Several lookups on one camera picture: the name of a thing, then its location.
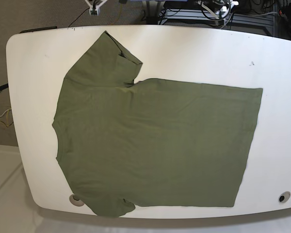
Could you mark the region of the olive green T-shirt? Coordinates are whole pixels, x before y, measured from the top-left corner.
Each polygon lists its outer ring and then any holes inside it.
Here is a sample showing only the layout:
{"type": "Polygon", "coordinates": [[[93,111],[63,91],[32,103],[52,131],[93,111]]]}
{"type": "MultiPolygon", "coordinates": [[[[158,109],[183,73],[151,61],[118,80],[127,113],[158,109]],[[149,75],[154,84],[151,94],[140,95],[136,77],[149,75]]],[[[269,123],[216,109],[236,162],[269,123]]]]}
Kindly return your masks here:
{"type": "Polygon", "coordinates": [[[64,77],[53,128],[74,195],[98,216],[233,207],[263,90],[147,79],[107,32],[64,77]]]}

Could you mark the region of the aluminium frame rack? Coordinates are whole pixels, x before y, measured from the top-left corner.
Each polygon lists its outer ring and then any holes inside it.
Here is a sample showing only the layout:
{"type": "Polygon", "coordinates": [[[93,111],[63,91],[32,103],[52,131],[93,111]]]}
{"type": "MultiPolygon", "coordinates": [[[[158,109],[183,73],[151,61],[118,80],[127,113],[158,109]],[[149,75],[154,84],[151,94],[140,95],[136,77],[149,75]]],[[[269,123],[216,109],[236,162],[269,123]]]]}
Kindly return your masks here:
{"type": "Polygon", "coordinates": [[[240,31],[262,31],[267,36],[279,37],[278,7],[271,1],[270,11],[258,12],[261,3],[239,0],[232,10],[228,24],[215,24],[201,13],[201,0],[143,0],[141,1],[146,24],[164,25],[172,22],[214,29],[237,29],[240,31]]]}

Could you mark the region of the right table grommet hole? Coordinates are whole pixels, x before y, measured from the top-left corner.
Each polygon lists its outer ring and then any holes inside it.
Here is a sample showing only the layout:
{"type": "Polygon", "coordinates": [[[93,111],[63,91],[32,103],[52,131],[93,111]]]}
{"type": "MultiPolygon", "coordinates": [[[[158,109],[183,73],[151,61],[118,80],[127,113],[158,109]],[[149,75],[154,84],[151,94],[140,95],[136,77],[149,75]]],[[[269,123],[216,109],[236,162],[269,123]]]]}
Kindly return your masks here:
{"type": "Polygon", "coordinates": [[[286,203],[290,199],[290,197],[291,197],[291,193],[289,191],[286,191],[279,196],[278,202],[286,203]]]}

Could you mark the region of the left table grommet hole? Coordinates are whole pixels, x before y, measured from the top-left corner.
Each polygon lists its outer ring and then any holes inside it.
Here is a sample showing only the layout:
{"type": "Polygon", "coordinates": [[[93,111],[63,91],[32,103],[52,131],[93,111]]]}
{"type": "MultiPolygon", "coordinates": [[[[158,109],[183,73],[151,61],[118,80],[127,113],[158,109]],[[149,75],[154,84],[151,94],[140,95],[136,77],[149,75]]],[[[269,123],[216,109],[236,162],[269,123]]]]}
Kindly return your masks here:
{"type": "Polygon", "coordinates": [[[69,201],[77,207],[82,207],[84,205],[84,202],[75,194],[69,196],[69,201]]]}

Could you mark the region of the black bar behind table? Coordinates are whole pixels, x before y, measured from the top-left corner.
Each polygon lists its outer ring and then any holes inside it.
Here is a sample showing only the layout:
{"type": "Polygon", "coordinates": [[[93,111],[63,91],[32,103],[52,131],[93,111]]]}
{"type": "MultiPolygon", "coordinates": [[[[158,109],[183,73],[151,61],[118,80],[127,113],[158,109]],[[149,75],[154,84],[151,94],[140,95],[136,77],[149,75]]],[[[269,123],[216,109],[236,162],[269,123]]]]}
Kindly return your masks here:
{"type": "Polygon", "coordinates": [[[57,29],[57,26],[27,29],[27,30],[21,31],[20,33],[31,33],[31,32],[38,32],[38,31],[45,31],[45,30],[54,30],[54,29],[57,29]]]}

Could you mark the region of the table grommet hole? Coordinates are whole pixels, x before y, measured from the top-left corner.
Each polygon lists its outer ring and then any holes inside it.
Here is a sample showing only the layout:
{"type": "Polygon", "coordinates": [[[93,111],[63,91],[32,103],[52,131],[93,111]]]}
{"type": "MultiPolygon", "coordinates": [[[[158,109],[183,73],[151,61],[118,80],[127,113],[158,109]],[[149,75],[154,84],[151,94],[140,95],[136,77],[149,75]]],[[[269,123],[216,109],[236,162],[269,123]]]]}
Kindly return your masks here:
{"type": "Polygon", "coordinates": [[[290,197],[291,197],[291,193],[289,191],[286,191],[279,196],[278,202],[286,203],[290,199],[290,197]]]}
{"type": "Polygon", "coordinates": [[[84,205],[84,202],[75,194],[69,196],[69,201],[77,207],[82,207],[84,205]]]}

